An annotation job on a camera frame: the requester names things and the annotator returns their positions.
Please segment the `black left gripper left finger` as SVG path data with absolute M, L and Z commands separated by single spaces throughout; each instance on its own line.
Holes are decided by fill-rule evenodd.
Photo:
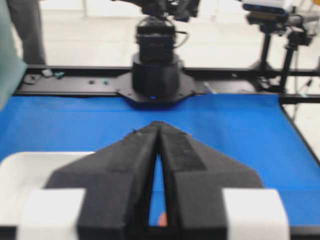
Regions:
M 21 240 L 125 240 L 148 225 L 160 123 L 56 169 L 23 208 Z

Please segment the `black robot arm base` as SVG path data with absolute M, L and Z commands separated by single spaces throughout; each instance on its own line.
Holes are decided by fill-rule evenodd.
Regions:
M 132 0 L 145 17 L 136 25 L 138 52 L 128 73 L 117 77 L 116 93 L 140 104 L 174 104 L 203 95 L 204 87 L 186 74 L 175 50 L 180 32 L 170 19 L 188 22 L 198 15 L 198 0 Z

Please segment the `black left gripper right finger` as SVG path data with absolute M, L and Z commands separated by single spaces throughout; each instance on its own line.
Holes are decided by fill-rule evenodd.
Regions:
M 288 240 L 277 190 L 251 167 L 159 124 L 168 221 L 184 240 Z

